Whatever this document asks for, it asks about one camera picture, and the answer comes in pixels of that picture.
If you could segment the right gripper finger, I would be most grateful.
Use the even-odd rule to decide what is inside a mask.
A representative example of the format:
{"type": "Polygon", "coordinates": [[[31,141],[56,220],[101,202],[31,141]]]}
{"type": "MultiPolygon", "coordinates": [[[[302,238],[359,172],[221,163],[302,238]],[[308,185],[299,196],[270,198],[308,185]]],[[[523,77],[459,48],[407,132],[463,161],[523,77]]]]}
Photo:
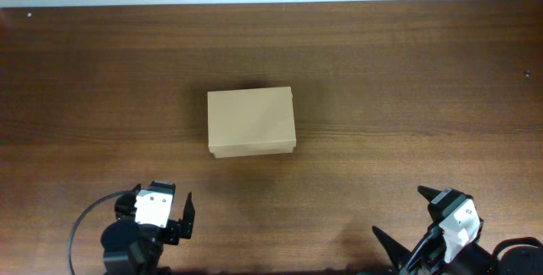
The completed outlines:
{"type": "Polygon", "coordinates": [[[423,185],[417,187],[417,191],[428,201],[432,202],[436,197],[438,197],[442,191],[434,188],[429,188],[423,185]]]}
{"type": "Polygon", "coordinates": [[[372,226],[372,232],[383,246],[394,270],[400,272],[411,258],[411,252],[380,228],[372,226]]]}

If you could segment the brown cardboard box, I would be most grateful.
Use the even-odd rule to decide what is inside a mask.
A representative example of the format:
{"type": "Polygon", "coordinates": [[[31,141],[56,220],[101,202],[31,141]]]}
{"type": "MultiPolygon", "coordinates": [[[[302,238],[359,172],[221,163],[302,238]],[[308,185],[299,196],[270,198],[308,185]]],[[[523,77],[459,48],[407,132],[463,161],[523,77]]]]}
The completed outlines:
{"type": "Polygon", "coordinates": [[[291,87],[209,92],[207,119],[217,159],[292,153],[297,145],[291,87]]]}

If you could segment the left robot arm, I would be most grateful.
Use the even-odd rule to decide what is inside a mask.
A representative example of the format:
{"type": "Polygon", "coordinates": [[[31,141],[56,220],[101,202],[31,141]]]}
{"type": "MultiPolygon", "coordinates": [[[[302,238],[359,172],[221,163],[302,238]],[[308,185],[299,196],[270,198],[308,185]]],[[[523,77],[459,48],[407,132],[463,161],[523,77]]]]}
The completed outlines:
{"type": "Polygon", "coordinates": [[[185,200],[182,217],[171,219],[176,185],[153,181],[147,188],[137,185],[115,202],[116,221],[101,236],[103,262],[108,274],[171,275],[160,265],[167,245],[177,246],[190,239],[196,210],[193,195],[185,200]]]}

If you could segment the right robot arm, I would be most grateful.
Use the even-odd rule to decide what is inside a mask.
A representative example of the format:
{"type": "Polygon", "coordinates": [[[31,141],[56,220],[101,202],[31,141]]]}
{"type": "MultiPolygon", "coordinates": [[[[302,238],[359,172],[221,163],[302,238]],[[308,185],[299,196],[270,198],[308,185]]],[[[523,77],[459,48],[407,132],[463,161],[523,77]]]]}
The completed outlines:
{"type": "Polygon", "coordinates": [[[534,237],[506,239],[491,252],[479,245],[484,220],[473,197],[454,188],[419,186],[432,219],[413,250],[378,227],[372,232],[392,264],[392,274],[524,275],[542,273],[542,243],[534,237]]]}

